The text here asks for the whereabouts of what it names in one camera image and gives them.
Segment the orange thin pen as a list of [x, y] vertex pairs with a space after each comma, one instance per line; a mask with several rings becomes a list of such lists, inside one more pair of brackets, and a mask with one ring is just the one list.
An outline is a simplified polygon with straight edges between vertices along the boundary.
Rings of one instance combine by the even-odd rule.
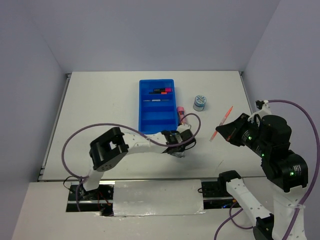
[[[231, 108], [227, 111], [227, 113], [224, 115], [224, 117], [222, 118], [222, 120], [220, 121], [218, 126], [222, 126], [225, 121], [227, 120], [227, 118], [229, 117], [231, 111], [233, 110], [233, 105], [231, 106]], [[218, 134], [218, 131], [215, 130], [214, 133], [212, 134], [211, 138], [209, 139], [210, 142], [213, 141], [213, 139], [216, 137], [216, 135]]]

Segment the pink capped black highlighter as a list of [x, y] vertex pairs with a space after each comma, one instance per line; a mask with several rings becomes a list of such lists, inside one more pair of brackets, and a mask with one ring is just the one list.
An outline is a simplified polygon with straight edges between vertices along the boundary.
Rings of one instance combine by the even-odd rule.
[[166, 87], [166, 88], [154, 88], [153, 89], [154, 93], [170, 93], [172, 92], [172, 89], [170, 87]]

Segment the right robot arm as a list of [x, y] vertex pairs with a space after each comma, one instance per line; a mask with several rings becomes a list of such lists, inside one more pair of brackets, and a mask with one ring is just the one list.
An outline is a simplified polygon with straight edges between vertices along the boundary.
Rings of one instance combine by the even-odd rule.
[[274, 212], [267, 210], [248, 190], [235, 170], [219, 175], [218, 192], [231, 195], [242, 207], [253, 225], [257, 240], [304, 240], [303, 204], [308, 166], [305, 160], [290, 150], [292, 129], [287, 121], [268, 110], [252, 116], [243, 113], [233, 122], [216, 127], [230, 144], [246, 146], [261, 158], [261, 167], [270, 181]]

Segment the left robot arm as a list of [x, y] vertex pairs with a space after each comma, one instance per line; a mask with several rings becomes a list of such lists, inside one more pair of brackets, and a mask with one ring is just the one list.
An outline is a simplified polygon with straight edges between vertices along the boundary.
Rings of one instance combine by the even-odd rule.
[[92, 167], [79, 195], [84, 200], [95, 198], [104, 172], [113, 169], [127, 155], [156, 153], [182, 158], [195, 144], [196, 139], [189, 127], [182, 132], [163, 130], [146, 136], [113, 127], [90, 143]]

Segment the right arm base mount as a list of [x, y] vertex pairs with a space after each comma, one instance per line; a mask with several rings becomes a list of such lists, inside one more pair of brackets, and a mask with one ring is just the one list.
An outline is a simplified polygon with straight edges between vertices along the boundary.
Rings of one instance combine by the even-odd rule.
[[197, 191], [202, 195], [205, 210], [229, 209], [235, 203], [235, 199], [223, 190], [218, 181], [202, 181]]

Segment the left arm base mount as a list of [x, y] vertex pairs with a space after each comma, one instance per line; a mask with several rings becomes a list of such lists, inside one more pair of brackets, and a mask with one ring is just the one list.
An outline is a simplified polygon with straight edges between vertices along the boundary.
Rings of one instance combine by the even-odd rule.
[[112, 217], [113, 210], [113, 197], [114, 197], [114, 184], [107, 184], [106, 182], [100, 183], [98, 189], [85, 192], [82, 187], [77, 191], [77, 182], [66, 182], [63, 186], [68, 190], [66, 209], [67, 213], [81, 213], [95, 212], [103, 217]]

